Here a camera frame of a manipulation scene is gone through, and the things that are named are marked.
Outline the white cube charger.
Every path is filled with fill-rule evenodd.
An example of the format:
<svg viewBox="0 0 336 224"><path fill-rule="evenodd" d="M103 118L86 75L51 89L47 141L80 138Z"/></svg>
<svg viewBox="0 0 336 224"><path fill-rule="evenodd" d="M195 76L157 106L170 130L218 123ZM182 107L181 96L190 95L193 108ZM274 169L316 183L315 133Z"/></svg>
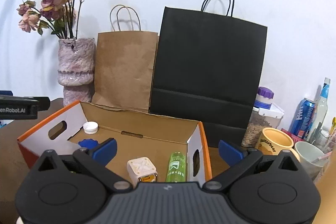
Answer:
<svg viewBox="0 0 336 224"><path fill-rule="evenodd" d="M157 169L148 157L131 159L127 162L126 168L134 187L139 182L156 182L158 180Z"/></svg>

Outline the blue bottle cap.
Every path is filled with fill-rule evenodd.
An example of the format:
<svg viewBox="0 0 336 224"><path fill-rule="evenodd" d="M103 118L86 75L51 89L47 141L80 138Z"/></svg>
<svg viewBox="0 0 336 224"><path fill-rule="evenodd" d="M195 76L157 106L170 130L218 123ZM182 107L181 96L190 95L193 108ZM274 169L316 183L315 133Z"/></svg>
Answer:
<svg viewBox="0 0 336 224"><path fill-rule="evenodd" d="M83 139L78 142L78 145L83 148L93 149L99 145L98 141L94 139Z"/></svg>

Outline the white ribbed bottle cap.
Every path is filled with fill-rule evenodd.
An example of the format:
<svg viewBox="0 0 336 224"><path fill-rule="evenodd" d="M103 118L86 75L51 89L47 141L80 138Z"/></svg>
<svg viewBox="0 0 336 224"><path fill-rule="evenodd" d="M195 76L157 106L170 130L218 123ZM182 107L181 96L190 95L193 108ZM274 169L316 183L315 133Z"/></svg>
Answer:
<svg viewBox="0 0 336 224"><path fill-rule="evenodd" d="M98 132L98 123L93 121L85 122L83 124L83 130L88 135L95 134L96 132Z"/></svg>

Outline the red pumpkin cardboard box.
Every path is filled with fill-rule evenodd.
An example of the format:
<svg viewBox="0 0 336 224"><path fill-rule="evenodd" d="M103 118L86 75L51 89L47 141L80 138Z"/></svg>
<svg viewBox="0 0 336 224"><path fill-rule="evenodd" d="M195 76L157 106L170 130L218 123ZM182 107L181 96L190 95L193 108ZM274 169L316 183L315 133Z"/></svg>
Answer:
<svg viewBox="0 0 336 224"><path fill-rule="evenodd" d="M85 122L97 122L98 132L88 135ZM158 180L164 182L169 157L182 152L187 159L187 180L203 185L212 178L209 149L202 122L133 110L121 110L76 101L29 129L17 141L28 167L47 149L59 155L70 155L83 139L102 143L117 141L117 154L107 164L114 173L130 180L126 163L148 157L155 165Z"/></svg>

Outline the yellow bear mug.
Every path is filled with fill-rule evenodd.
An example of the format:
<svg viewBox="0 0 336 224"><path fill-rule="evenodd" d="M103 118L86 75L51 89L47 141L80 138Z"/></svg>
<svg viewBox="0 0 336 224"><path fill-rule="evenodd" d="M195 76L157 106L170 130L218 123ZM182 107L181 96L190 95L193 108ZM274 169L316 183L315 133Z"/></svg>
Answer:
<svg viewBox="0 0 336 224"><path fill-rule="evenodd" d="M294 141L286 133L271 127L262 130L255 148L264 155L278 155L282 150L291 150Z"/></svg>

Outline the seed jar with white lid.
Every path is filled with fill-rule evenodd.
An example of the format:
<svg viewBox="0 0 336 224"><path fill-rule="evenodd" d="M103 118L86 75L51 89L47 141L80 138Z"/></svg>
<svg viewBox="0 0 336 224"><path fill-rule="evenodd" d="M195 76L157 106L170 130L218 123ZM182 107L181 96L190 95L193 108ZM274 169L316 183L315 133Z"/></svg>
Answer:
<svg viewBox="0 0 336 224"><path fill-rule="evenodd" d="M270 109L253 107L241 146L253 148L256 145L262 130L266 127L277 128L283 119L284 114L284 110L276 104L271 104Z"/></svg>

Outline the green plastic bottle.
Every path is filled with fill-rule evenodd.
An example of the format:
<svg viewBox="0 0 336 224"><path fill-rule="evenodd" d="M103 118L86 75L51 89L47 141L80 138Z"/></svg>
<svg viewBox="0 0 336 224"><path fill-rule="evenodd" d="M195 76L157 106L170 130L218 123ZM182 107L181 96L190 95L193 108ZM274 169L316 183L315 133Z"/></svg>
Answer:
<svg viewBox="0 0 336 224"><path fill-rule="evenodd" d="M186 156L181 152L170 155L166 182L186 182Z"/></svg>

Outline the purple capped bottle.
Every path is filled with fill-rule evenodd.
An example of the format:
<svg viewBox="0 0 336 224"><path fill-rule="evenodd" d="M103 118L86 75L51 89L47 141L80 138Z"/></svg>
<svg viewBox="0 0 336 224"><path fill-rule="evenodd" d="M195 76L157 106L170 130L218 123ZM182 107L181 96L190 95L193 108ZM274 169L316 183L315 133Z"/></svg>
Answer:
<svg viewBox="0 0 336 224"><path fill-rule="evenodd" d="M274 92L269 88L260 86L257 89L254 107L269 110L272 106Z"/></svg>

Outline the pink textured vase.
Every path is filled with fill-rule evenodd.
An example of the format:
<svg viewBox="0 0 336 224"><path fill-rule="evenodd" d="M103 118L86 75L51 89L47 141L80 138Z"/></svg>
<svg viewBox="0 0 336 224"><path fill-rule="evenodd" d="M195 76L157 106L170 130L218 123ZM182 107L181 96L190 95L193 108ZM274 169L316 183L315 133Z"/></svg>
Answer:
<svg viewBox="0 0 336 224"><path fill-rule="evenodd" d="M63 86L63 105L77 100L91 102L95 72L93 38L59 39L58 83Z"/></svg>

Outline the blue soda can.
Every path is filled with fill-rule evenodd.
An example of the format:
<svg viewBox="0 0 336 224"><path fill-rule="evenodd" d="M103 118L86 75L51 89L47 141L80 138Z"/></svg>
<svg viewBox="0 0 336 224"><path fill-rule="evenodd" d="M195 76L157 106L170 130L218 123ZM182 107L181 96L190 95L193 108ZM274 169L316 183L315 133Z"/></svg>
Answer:
<svg viewBox="0 0 336 224"><path fill-rule="evenodd" d="M313 116L315 103L312 100L304 98L297 106L289 132L299 138L303 138L307 132Z"/></svg>

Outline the grey ceramic cup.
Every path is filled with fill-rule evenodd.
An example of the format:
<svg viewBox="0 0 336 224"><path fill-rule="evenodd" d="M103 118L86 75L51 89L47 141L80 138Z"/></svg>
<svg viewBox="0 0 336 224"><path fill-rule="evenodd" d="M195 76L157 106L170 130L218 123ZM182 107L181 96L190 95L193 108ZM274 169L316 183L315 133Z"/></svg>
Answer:
<svg viewBox="0 0 336 224"><path fill-rule="evenodd" d="M309 177L314 180L323 166L327 163L328 158L318 160L325 154L315 145L305 141L298 141L294 145L294 150L298 153L301 165L306 170Z"/></svg>

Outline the black paper bag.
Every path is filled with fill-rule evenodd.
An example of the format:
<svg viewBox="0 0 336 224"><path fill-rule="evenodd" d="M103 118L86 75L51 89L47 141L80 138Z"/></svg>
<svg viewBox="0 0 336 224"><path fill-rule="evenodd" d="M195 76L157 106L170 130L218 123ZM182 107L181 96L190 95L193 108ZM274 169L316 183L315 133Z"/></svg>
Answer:
<svg viewBox="0 0 336 224"><path fill-rule="evenodd" d="M150 112L202 122L207 143L239 145L259 86L267 28L204 9L166 7L151 88Z"/></svg>

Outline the brown paper bag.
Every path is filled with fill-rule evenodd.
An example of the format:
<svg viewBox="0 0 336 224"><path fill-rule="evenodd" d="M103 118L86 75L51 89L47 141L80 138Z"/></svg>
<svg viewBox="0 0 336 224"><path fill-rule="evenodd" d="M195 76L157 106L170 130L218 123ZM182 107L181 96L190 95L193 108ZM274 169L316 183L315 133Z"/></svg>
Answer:
<svg viewBox="0 0 336 224"><path fill-rule="evenodd" d="M158 39L143 30L99 33L92 102L148 113Z"/></svg>

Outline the clear glass bottle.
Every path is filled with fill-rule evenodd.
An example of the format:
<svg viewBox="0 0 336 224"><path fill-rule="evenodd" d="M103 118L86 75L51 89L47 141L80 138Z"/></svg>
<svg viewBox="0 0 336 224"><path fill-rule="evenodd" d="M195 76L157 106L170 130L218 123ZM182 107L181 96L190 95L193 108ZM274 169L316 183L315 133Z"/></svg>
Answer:
<svg viewBox="0 0 336 224"><path fill-rule="evenodd" d="M311 120L311 126L307 135L307 141L312 143L317 135L317 128L323 124L327 113L327 98L329 95L330 79L325 77L319 99L315 103L314 115Z"/></svg>

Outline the cream thermos jug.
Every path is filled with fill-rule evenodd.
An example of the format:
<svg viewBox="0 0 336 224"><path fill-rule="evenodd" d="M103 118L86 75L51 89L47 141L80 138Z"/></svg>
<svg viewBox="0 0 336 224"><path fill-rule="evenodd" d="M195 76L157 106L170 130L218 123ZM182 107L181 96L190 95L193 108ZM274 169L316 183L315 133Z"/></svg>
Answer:
<svg viewBox="0 0 336 224"><path fill-rule="evenodd" d="M329 163L323 167L314 180L321 196L321 204L313 224L335 223L335 166Z"/></svg>

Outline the dried pink roses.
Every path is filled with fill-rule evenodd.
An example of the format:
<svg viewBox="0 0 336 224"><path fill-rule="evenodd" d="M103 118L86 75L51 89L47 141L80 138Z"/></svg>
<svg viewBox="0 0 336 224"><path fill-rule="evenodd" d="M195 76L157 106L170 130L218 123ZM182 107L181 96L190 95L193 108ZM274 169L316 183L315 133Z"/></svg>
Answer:
<svg viewBox="0 0 336 224"><path fill-rule="evenodd" d="M42 35L43 30L60 39L77 39L78 17L83 0L41 0L37 8L34 1L24 1L17 8L21 20L19 28L24 32L36 31Z"/></svg>

